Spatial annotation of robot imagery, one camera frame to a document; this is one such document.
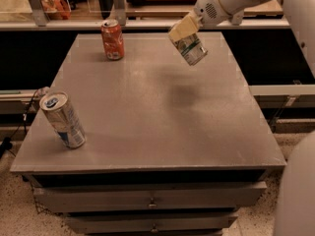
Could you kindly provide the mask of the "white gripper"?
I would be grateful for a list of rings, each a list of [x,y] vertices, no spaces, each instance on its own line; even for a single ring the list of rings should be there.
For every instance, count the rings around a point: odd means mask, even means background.
[[[199,30],[202,27],[213,27],[223,21],[230,20],[232,14],[227,10],[224,0],[197,0],[194,13],[187,14],[175,23],[168,32],[172,42],[177,42]]]

